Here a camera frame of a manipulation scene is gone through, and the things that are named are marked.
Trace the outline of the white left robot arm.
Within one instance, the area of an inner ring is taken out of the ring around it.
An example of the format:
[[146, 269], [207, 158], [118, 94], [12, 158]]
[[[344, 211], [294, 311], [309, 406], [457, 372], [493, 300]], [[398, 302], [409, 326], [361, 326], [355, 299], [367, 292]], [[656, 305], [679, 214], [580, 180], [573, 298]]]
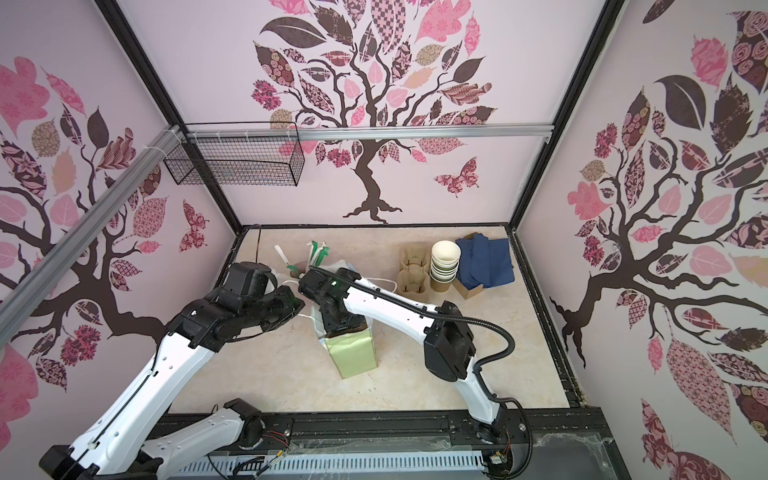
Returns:
[[233, 264], [224, 283], [188, 303], [167, 325], [155, 354], [109, 409], [69, 445], [54, 445], [39, 466], [53, 479], [166, 479], [221, 447], [252, 449], [266, 426], [242, 399], [162, 438], [149, 434], [194, 375], [245, 330], [271, 332], [304, 308], [271, 269]]

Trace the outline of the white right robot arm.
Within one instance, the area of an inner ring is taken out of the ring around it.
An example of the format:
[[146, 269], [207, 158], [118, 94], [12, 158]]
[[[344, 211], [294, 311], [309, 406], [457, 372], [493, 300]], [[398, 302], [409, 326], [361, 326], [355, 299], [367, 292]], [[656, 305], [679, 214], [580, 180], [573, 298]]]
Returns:
[[[373, 320], [415, 340], [423, 348], [426, 369], [454, 384], [469, 416], [486, 429], [501, 429], [505, 401], [488, 387], [482, 368], [514, 352], [515, 340], [504, 328], [466, 317], [449, 301], [425, 304], [389, 292], [347, 268], [331, 272], [312, 267], [300, 279], [299, 292], [318, 307], [327, 333], [346, 333]], [[505, 347], [479, 358], [473, 326], [499, 335]]]

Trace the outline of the green white paper bag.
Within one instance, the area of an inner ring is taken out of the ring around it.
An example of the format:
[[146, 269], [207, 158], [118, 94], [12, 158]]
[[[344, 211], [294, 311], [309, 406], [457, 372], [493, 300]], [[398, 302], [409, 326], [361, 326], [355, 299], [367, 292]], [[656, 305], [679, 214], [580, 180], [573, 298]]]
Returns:
[[[353, 270], [354, 272], [358, 273], [354, 268], [350, 269], [346, 262], [333, 264], [333, 269], [331, 270], [328, 270], [322, 267], [311, 267], [310, 270], [321, 269], [321, 270], [326, 270], [331, 274], [334, 274], [337, 272], [339, 268], [347, 268], [349, 270]], [[298, 280], [298, 292], [299, 292], [300, 279]], [[324, 336], [319, 308], [316, 307], [311, 300], [309, 300], [299, 292], [303, 297], [305, 297], [311, 303], [310, 313], [308, 314], [308, 318], [311, 320], [314, 333], [318, 341], [320, 342], [321, 346], [326, 350], [326, 352], [330, 356], [331, 361], [335, 365], [342, 379], [348, 379], [348, 378], [357, 376], [359, 374], [373, 370], [378, 366], [377, 359], [376, 359], [376, 350], [374, 345], [373, 319], [370, 316], [367, 316], [363, 313], [355, 312], [349, 306], [350, 295], [353, 293], [359, 293], [359, 290], [355, 289], [352, 286], [352, 284], [355, 281], [345, 280], [345, 283], [348, 283], [350, 285], [350, 289], [349, 289], [348, 297], [344, 300], [344, 304], [351, 313], [363, 315], [366, 318], [368, 327], [365, 330], [357, 333], [343, 334], [343, 335], [335, 336], [332, 338]]]

